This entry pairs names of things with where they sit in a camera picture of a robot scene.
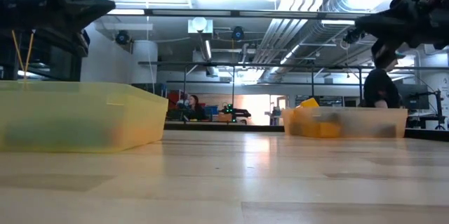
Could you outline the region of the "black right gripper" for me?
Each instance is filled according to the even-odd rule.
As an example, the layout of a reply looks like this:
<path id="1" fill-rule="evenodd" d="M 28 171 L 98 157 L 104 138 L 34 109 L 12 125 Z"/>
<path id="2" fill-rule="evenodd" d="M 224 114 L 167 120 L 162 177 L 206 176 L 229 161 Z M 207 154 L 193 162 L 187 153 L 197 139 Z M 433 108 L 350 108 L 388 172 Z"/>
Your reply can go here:
<path id="1" fill-rule="evenodd" d="M 390 9 L 354 21 L 354 40 L 370 34 L 411 48 L 448 46 L 448 0 L 392 0 Z"/>

